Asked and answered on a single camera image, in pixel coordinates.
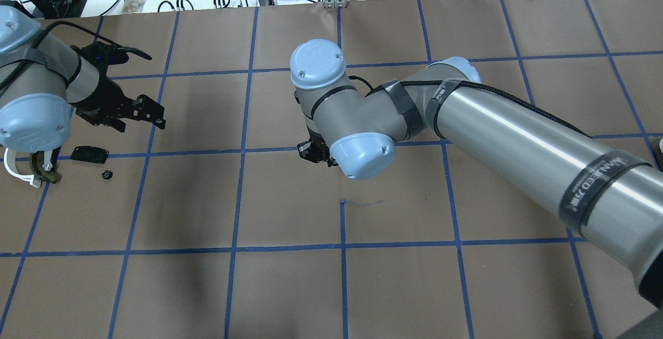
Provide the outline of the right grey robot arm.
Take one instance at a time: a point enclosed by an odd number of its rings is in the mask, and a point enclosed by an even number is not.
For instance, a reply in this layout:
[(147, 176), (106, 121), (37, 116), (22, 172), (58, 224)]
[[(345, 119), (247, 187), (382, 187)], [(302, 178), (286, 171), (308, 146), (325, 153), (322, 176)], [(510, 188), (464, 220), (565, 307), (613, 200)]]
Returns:
[(361, 95), (339, 46), (300, 44), (290, 58), (310, 139), (300, 157), (367, 180), (396, 158), (396, 143), (424, 129), (471, 155), (633, 274), (661, 308), (661, 171), (627, 151), (481, 81), (452, 57)]

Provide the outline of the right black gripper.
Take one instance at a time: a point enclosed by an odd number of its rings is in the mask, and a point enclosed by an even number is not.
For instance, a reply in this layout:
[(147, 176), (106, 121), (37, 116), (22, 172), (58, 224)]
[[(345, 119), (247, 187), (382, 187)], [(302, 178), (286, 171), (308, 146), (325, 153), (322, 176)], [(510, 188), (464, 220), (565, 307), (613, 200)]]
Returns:
[(307, 128), (309, 133), (308, 142), (297, 145), (298, 154), (301, 159), (313, 163), (326, 162), (328, 167), (338, 166), (338, 162), (330, 156), (329, 147), (322, 135)]

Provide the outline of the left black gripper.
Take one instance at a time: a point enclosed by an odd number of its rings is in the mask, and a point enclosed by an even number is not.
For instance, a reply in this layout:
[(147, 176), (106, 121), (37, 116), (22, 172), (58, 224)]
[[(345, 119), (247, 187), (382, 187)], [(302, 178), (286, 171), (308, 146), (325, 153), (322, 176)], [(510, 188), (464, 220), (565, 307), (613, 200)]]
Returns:
[(145, 121), (157, 129), (166, 127), (164, 107), (149, 96), (135, 100), (125, 96), (116, 82), (96, 67), (82, 67), (68, 86), (68, 103), (74, 112), (89, 124), (104, 125), (125, 133), (126, 123), (121, 119)]

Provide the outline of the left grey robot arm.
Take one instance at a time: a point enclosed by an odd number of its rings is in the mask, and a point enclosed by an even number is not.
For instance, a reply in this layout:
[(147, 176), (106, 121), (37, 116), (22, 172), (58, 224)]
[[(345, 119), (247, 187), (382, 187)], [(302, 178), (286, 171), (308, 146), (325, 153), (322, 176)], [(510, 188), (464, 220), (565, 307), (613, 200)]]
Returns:
[(66, 21), (45, 27), (2, 6), (2, 146), (25, 153), (59, 148), (69, 138), (71, 107), (87, 123), (119, 133), (125, 119), (164, 129), (162, 105), (146, 95), (129, 98), (107, 77), (108, 67), (127, 63), (130, 54), (150, 60), (149, 54), (104, 36), (84, 48), (69, 46), (53, 34), (59, 26), (82, 30)]

